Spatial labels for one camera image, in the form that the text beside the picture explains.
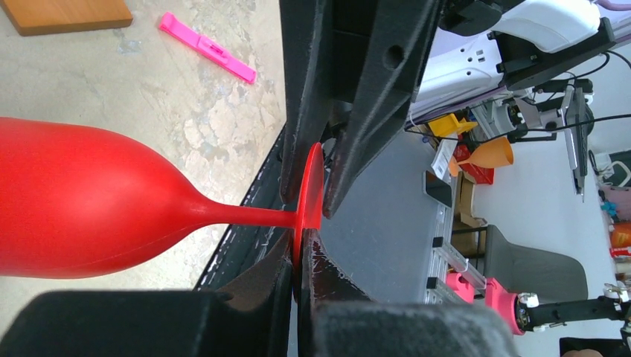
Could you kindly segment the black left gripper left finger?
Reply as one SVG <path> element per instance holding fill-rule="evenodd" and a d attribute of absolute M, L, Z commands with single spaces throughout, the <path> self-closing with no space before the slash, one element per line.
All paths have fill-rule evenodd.
<path fill-rule="evenodd" d="M 291 241 L 217 290 L 56 291 L 34 298 L 3 356 L 283 356 Z"/>

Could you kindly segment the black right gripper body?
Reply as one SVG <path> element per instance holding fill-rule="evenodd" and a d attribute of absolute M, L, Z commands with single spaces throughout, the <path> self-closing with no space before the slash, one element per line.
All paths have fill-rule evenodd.
<path fill-rule="evenodd" d="M 326 103 L 352 103 L 368 54 L 377 1 L 327 1 Z"/>

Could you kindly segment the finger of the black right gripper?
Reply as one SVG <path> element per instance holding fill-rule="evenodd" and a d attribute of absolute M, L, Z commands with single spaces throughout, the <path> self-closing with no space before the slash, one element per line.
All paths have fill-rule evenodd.
<path fill-rule="evenodd" d="M 332 218 L 357 176 L 403 129 L 438 29 L 443 1 L 377 1 L 368 54 L 331 156 L 322 213 Z"/>
<path fill-rule="evenodd" d="M 332 1 L 280 1 L 286 124 L 279 193 L 298 197 L 310 147 L 332 109 Z"/>

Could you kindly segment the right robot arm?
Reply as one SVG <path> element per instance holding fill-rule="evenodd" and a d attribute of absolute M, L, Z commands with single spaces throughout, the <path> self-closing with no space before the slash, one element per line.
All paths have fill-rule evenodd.
<path fill-rule="evenodd" d="M 486 24 L 497 1 L 281 1 L 286 95 L 279 194 L 296 202 L 310 147 L 335 141 L 322 212 L 332 217 L 357 176 L 406 118 L 496 86 L 457 16 Z"/>

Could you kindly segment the red plastic wine glass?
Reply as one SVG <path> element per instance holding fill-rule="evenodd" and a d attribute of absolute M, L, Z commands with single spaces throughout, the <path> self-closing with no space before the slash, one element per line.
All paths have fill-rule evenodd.
<path fill-rule="evenodd" d="M 295 211 L 215 202 L 142 143 L 90 126 L 1 119 L 1 274 L 73 279 L 122 271 L 218 224 L 321 226 L 323 152 L 308 155 Z"/>

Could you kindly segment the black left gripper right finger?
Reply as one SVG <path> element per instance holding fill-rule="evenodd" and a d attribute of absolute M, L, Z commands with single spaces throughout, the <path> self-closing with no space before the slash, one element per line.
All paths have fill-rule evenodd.
<path fill-rule="evenodd" d="M 469 303 L 380 303 L 329 258 L 319 232 L 301 243 L 300 356 L 517 356 L 506 324 Z"/>

